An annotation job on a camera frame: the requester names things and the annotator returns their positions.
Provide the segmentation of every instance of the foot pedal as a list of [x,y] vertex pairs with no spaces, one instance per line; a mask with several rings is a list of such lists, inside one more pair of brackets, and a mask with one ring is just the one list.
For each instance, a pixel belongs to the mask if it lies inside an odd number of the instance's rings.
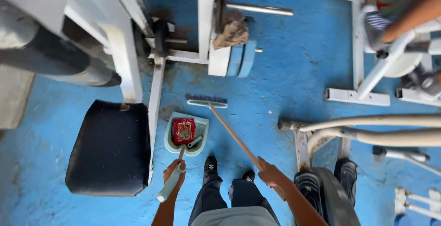
[[306,200],[311,203],[320,216],[327,222],[325,195],[320,177],[310,171],[300,171],[294,176],[294,184]]
[[356,205],[357,165],[348,158],[337,161],[334,176],[346,192],[352,206]]

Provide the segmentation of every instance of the cloth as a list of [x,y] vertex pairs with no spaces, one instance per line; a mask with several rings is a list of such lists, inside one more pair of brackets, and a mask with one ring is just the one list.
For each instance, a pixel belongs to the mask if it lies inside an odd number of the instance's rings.
[[191,226],[277,226],[271,214],[261,206],[233,207],[204,212]]
[[[222,182],[222,178],[218,176],[216,171],[209,169],[204,172],[202,188],[196,197],[195,205],[193,207],[193,211],[191,212],[190,220],[188,222],[189,226],[192,225],[192,223],[196,220],[198,216],[202,215],[205,212],[228,208],[227,203],[222,199],[220,193],[220,185],[222,185]],[[253,182],[242,179],[233,180],[229,189],[229,199],[231,201],[232,207],[230,209],[233,209],[235,207],[250,206],[260,206],[265,208],[267,212],[272,216],[275,225],[280,226],[279,220],[274,214],[273,208],[271,208],[266,198],[262,196],[262,194],[259,192],[259,189],[257,189],[257,186]]]
[[248,40],[249,35],[245,16],[240,11],[233,10],[225,19],[222,34],[217,35],[213,41],[214,50],[243,45]]

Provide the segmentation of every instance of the blue floor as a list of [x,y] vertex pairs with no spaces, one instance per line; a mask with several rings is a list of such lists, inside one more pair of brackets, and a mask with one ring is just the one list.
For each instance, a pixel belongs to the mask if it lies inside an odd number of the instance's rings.
[[[148,0],[152,11],[174,21],[179,32],[197,46],[197,0]],[[383,79],[375,92],[391,95],[391,107],[374,107],[327,102],[327,87],[352,87],[350,4],[339,0],[230,0],[294,9],[292,17],[246,13],[259,25],[258,47],[250,76],[207,76],[202,65],[178,64],[166,71],[162,90],[161,117],[153,156],[152,183],[133,198],[72,195],[64,184],[68,160],[85,112],[95,99],[121,101],[118,87],[91,88],[37,77],[22,124],[8,131],[0,143],[0,225],[149,225],[159,202],[162,170],[175,158],[164,148],[167,118],[172,110],[210,119],[208,142],[196,157],[187,157],[187,176],[176,203],[175,225],[187,225],[196,195],[201,187],[203,164],[214,153],[224,180],[223,198],[228,189],[249,167],[253,167],[233,138],[202,107],[188,106],[184,94],[226,97],[222,116],[249,146],[275,164],[288,177],[296,172],[292,132],[277,129],[280,117],[318,122],[342,116],[385,113],[435,113],[436,108],[398,101],[393,92],[398,79]],[[365,70],[372,68],[366,57]],[[143,100],[150,97],[151,76],[142,75]],[[441,150],[421,148],[429,163],[441,167]],[[403,186],[416,194],[440,189],[440,178],[410,163],[375,160],[371,146],[352,143],[351,158],[358,165],[356,212],[364,226],[389,226],[394,220],[394,188]],[[334,169],[336,142],[315,156],[315,166]],[[286,203],[258,178],[256,185],[271,203],[282,225],[293,225]],[[429,218],[409,212],[414,225],[428,225]]]

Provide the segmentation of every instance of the metal base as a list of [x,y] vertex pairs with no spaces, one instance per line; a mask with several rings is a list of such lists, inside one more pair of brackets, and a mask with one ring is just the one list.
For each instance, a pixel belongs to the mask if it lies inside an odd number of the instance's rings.
[[390,97],[387,94],[369,93],[365,99],[359,100],[358,94],[354,90],[328,88],[326,89],[326,99],[362,105],[390,106]]
[[396,89],[396,98],[401,101],[441,107],[441,97],[434,100],[424,99],[416,90],[398,88]]

